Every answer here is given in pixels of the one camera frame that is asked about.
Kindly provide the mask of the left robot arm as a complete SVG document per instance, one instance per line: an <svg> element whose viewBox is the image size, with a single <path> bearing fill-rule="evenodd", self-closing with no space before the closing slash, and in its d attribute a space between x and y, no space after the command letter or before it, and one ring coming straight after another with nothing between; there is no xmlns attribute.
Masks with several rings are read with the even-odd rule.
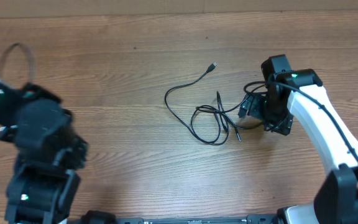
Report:
<svg viewBox="0 0 358 224"><path fill-rule="evenodd" d="M18 150L6 190L8 223L60 223L70 214L85 166L88 143L75 132L73 115L52 92L0 80L0 141Z"/></svg>

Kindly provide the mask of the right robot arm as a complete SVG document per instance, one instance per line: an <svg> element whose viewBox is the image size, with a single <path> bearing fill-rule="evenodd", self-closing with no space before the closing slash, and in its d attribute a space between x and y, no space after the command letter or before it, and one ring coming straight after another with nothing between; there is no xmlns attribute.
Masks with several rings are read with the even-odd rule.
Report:
<svg viewBox="0 0 358 224"><path fill-rule="evenodd" d="M284 136L297 119L317 150L326 179L311 203L280 208L275 215L249 215L248 223L358 223L358 140L331 104L312 69L294 70L285 55L261 64L266 91L244 88L239 117L261 120Z"/></svg>

